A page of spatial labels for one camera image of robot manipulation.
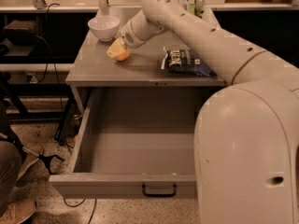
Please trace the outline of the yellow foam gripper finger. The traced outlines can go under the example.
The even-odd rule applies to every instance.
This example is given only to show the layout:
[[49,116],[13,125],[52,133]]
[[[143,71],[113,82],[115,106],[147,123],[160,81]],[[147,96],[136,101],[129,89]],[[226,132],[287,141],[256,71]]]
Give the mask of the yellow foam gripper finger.
[[107,55],[111,59],[122,56],[127,51],[127,45],[122,37],[117,38],[107,50]]

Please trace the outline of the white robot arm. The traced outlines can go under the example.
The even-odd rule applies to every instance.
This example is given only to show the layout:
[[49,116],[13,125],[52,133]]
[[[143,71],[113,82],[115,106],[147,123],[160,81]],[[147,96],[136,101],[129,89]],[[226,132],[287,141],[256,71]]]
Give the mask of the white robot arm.
[[299,70],[179,0],[142,0],[108,50],[138,48],[169,30],[227,83],[194,130],[200,224],[298,224]]

